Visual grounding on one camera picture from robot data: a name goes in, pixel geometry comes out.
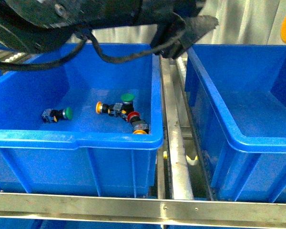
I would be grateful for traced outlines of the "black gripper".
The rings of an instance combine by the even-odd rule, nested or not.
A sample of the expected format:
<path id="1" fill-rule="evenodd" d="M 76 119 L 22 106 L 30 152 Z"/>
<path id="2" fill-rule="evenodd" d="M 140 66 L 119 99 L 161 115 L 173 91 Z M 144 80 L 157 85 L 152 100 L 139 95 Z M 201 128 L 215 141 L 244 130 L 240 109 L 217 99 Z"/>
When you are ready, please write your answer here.
<path id="1" fill-rule="evenodd" d="M 210 15 L 177 17 L 173 22 L 157 25 L 150 46 L 154 54 L 176 59 L 218 25 L 218 19 Z"/>

